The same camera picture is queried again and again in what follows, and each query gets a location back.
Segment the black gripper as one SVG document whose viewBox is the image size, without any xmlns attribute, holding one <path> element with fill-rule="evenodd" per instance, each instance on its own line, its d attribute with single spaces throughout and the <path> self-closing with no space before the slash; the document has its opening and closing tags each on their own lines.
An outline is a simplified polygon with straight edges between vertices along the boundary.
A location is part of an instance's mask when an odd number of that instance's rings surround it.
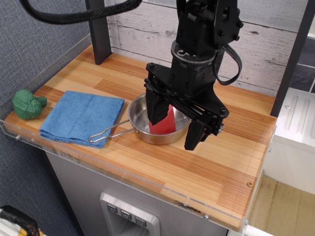
<svg viewBox="0 0 315 236">
<path fill-rule="evenodd" d="M 169 105 L 191 119 L 185 150 L 194 150 L 211 134 L 222 132 L 229 111 L 214 92 L 223 52 L 205 59 L 176 55 L 171 67 L 149 63 L 145 79 L 148 119 L 156 125 L 168 115 Z"/>
</svg>

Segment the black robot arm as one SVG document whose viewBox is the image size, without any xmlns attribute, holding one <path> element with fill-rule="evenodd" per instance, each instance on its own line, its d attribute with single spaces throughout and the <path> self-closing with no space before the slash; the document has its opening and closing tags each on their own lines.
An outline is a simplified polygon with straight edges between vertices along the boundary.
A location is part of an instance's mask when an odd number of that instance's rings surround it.
<svg viewBox="0 0 315 236">
<path fill-rule="evenodd" d="M 185 149 L 194 150 L 209 135 L 223 129 L 229 111 L 214 92 L 224 54 L 242 67 L 230 43 L 243 27 L 235 0 L 177 1 L 178 30 L 171 46 L 171 67 L 147 65 L 145 80 L 148 119 L 166 118 L 173 106 L 191 119 Z"/>
</svg>

